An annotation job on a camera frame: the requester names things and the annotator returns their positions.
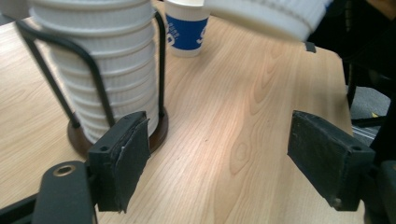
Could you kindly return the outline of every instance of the round base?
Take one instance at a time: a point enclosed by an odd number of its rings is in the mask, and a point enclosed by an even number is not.
[[[160,117],[158,121],[157,128],[154,133],[149,137],[149,151],[153,153],[165,140],[166,135],[168,134],[168,126],[169,126],[169,118],[164,110],[164,114]],[[67,125],[67,136],[69,138],[70,143],[72,144],[74,150],[83,157],[84,159],[88,158],[88,150],[93,146],[82,130],[82,127],[74,128],[69,122]]]
[[[201,52],[201,48],[198,49],[191,49],[191,50],[184,50],[184,49],[176,49],[174,47],[170,47],[170,52],[179,58],[192,58],[199,55]]]

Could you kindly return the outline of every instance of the screw hole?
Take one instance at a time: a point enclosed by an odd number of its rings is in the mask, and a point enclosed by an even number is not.
[[[65,175],[70,175],[76,170],[76,166],[74,165],[64,165],[59,167],[53,172],[53,175],[55,176],[65,176]]]
[[[353,147],[352,147],[352,150],[361,151],[361,147],[353,146]]]
[[[108,151],[108,147],[100,147],[99,150],[100,151]]]

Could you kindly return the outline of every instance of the paper cup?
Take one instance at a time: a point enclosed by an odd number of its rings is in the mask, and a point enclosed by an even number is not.
[[[167,40],[178,57],[194,57],[201,51],[209,11],[203,0],[165,0]]]
[[[151,70],[156,67],[155,58],[148,59],[147,62],[138,64],[130,70],[122,71],[120,73],[107,73],[101,74],[102,80],[107,88],[121,88],[135,83],[136,81],[144,78]],[[84,86],[94,88],[95,85],[92,80],[92,75],[89,72],[80,72],[72,67],[63,67],[58,64],[59,75],[61,78],[72,85]]]
[[[152,18],[149,0],[48,1],[33,0],[30,14],[43,27],[68,35],[114,33],[136,27]]]
[[[148,121],[148,135],[151,136],[155,129],[157,128],[159,122],[159,108],[158,108],[158,97],[152,97],[149,102],[143,105],[141,108],[136,109],[136,111],[130,111],[121,116],[116,116],[116,122],[119,121],[122,117],[127,114],[137,112],[137,111],[146,111]],[[82,113],[78,113],[78,117],[80,118],[81,125],[84,127],[84,133],[87,138],[95,143],[99,138],[101,138],[109,129],[108,124],[106,122],[106,117],[100,116],[92,116],[88,115],[88,117],[84,116]]]
[[[156,115],[158,116],[158,97],[157,95],[151,95],[150,99],[146,101],[143,105],[138,106],[137,108],[130,110],[126,113],[119,114],[119,115],[114,115],[114,119],[117,122],[120,120],[122,117],[125,115],[137,112],[137,111],[146,111],[147,116],[150,119],[153,119]],[[86,113],[84,110],[78,111],[78,118],[86,123],[89,123],[91,127],[96,127],[99,129],[106,129],[108,128],[108,123],[106,120],[106,115],[105,114],[91,114],[91,113]]]
[[[130,114],[132,111],[138,110],[154,96],[158,98],[157,89],[148,88],[148,90],[141,92],[139,95],[136,95],[127,101],[120,103],[110,103],[110,106],[111,109],[113,110],[114,116],[122,116],[125,114]],[[77,96],[71,98],[71,101],[76,111],[79,111],[80,113],[84,113],[92,116],[105,115],[105,111],[103,110],[101,103],[93,103],[91,101],[85,101],[78,98]]]
[[[135,49],[141,43],[154,37],[152,18],[132,28],[119,30],[113,33],[75,33],[67,35],[67,38],[82,46],[91,55],[103,55],[117,53],[128,49]],[[64,33],[43,28],[43,32],[56,36],[64,36]]]
[[[110,54],[92,54],[92,57],[95,59],[101,74],[118,73],[136,67],[153,58],[155,48],[153,40],[148,39],[135,49],[127,49],[123,52]],[[50,49],[49,55],[58,66],[71,67],[81,73],[90,71],[87,64],[77,54],[70,51],[54,47]]]
[[[96,88],[81,87],[67,81],[64,81],[64,86],[71,97],[77,97],[88,102],[100,103]],[[135,83],[129,83],[129,85],[120,88],[106,88],[106,94],[108,100],[116,104],[128,101],[141,92],[155,88],[157,88],[157,85],[155,69],[153,69],[147,76],[137,80]]]

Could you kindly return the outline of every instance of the stack of white cups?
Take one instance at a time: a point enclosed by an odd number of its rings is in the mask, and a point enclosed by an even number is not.
[[[31,0],[30,13],[43,30],[67,37],[95,59],[115,120],[147,111],[148,134],[158,118],[153,7],[150,0]],[[109,126],[88,66],[74,53],[50,48],[68,98],[88,140]]]

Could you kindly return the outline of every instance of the cup rim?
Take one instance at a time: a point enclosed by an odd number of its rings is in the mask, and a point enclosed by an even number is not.
[[[148,105],[149,103],[152,104],[152,106],[149,108],[149,112],[154,110],[156,106],[158,106],[158,101],[155,101],[154,99],[156,98],[156,95],[152,95],[151,98],[148,99],[141,107],[144,105]],[[97,115],[97,114],[89,114],[87,111],[80,110],[78,111],[79,114],[83,114],[83,116],[91,116],[93,119],[105,119],[106,115]],[[123,116],[120,115],[115,115],[114,119],[121,119]]]
[[[119,29],[116,32],[103,32],[103,31],[87,31],[86,34],[80,34],[80,33],[75,33],[69,35],[70,37],[76,37],[76,38],[89,38],[89,37],[103,37],[103,38],[109,38],[109,37],[114,37],[118,35],[128,35],[128,34],[134,34],[137,33],[145,28],[147,28],[149,25],[152,23],[152,18],[148,18],[146,21],[139,22],[139,24],[135,26],[129,26],[129,27],[124,27],[123,29]],[[43,30],[50,33],[53,33],[55,35],[64,35],[64,32],[62,30],[54,30],[50,29],[48,27],[43,26]]]
[[[116,9],[123,7],[131,7],[147,2],[147,0],[118,0],[118,1],[75,1],[65,2],[57,0],[31,0],[33,4],[38,4],[44,7],[53,7],[61,9],[73,10],[89,10],[94,11],[98,9]]]
[[[148,94],[154,94],[155,91],[156,91],[156,88],[150,88],[150,92]],[[141,93],[139,95],[136,95],[136,97],[134,97],[134,98],[132,98],[132,99],[130,99],[128,101],[116,102],[116,103],[110,102],[110,106],[111,107],[113,107],[113,106],[125,106],[125,105],[128,105],[128,104],[132,104],[132,103],[135,103],[135,102],[143,99],[146,94],[147,94],[146,92],[143,92],[143,93]],[[90,107],[102,107],[102,104],[99,103],[99,102],[96,103],[96,102],[86,101],[86,100],[83,100],[83,99],[79,98],[78,96],[73,97],[73,100],[77,101],[79,104],[83,104],[83,105],[90,106]]]
[[[125,85],[122,86],[121,88],[115,89],[115,88],[105,88],[107,93],[115,93],[115,92],[119,92],[119,91],[128,91],[132,88],[138,87],[140,85],[143,85],[144,83],[146,83],[147,81],[149,81],[150,76],[148,76],[150,73],[153,72],[155,68],[151,68],[147,74],[144,75],[143,78],[137,80],[136,82],[129,84],[129,85]],[[70,89],[74,89],[76,91],[83,91],[85,93],[92,93],[94,92],[96,94],[96,88],[95,87],[86,87],[86,86],[79,86],[76,85],[72,82],[70,82],[69,80],[66,80],[66,78],[64,78],[64,84],[70,88]]]
[[[103,77],[118,77],[118,76],[123,76],[128,73],[137,71],[149,63],[154,63],[154,66],[155,66],[155,59],[154,59],[154,57],[152,57],[154,54],[155,54],[155,49],[152,52],[151,57],[149,57],[146,61],[143,61],[142,63],[140,63],[138,65],[135,65],[135,66],[129,67],[129,68],[125,68],[122,70],[111,71],[111,72],[102,72],[101,71],[100,75]],[[91,73],[89,70],[82,71],[82,70],[78,70],[76,68],[72,68],[72,67],[66,66],[64,64],[61,64],[61,63],[59,63],[59,61],[57,61],[54,58],[52,58],[52,60],[57,64],[57,66],[59,66],[61,68],[61,70],[64,70],[67,73],[69,73],[70,76],[78,77],[78,76],[83,76],[83,75],[89,75]]]
[[[122,56],[127,56],[134,54],[144,48],[147,48],[149,46],[152,46],[155,50],[155,44],[154,41],[151,38],[148,38],[142,43],[139,43],[137,46],[134,46],[133,48],[130,49],[122,49],[122,50],[117,50],[117,51],[109,51],[106,53],[90,53],[91,56],[96,59],[96,60],[101,60],[101,59],[109,59],[109,58],[117,58],[117,57],[122,57]],[[60,48],[51,48],[51,56],[53,56],[53,53],[60,52],[60,53],[66,53],[66,54],[73,54],[73,52],[70,52],[69,50],[64,50]]]
[[[77,35],[77,36],[95,36],[96,34],[102,34],[102,35],[115,35],[115,34],[123,34],[125,30],[133,30],[133,29],[138,29],[142,25],[142,22],[137,22],[137,23],[132,23],[132,25],[129,26],[121,26],[121,27],[116,27],[116,28],[111,28],[111,29],[80,29],[80,28],[75,28],[75,27],[67,27],[67,26],[60,26],[56,24],[52,24],[47,22],[46,20],[40,18],[36,13],[34,8],[29,9],[29,14],[33,17],[37,23],[39,23],[41,26],[55,32],[62,33],[64,35]],[[150,14],[146,20],[152,19],[154,14],[154,10],[152,9],[152,15]]]
[[[191,8],[199,8],[199,7],[203,7],[204,6],[204,1],[202,2],[202,4],[197,4],[197,5],[187,5],[187,4],[183,4],[183,3],[178,3],[175,0],[164,0],[165,3],[169,3],[173,6],[176,7],[191,7]]]
[[[154,130],[148,130],[149,131],[149,135],[152,135],[154,132],[155,132],[155,129],[157,128],[157,126],[158,126],[158,123],[159,123],[159,116],[157,115],[157,116],[155,116],[153,119],[151,119],[151,120],[153,120],[153,124],[152,125],[154,125]],[[99,131],[107,131],[109,128],[108,127],[106,127],[106,128],[103,128],[103,127],[98,127],[97,128]],[[90,133],[89,133],[89,131],[87,131],[87,129],[84,129],[84,134],[87,136],[87,138],[90,140],[90,141],[93,141],[93,139],[90,139],[90,137],[91,138],[100,138],[100,136],[99,135],[97,135],[97,134],[93,134],[93,136],[91,136],[90,135]]]

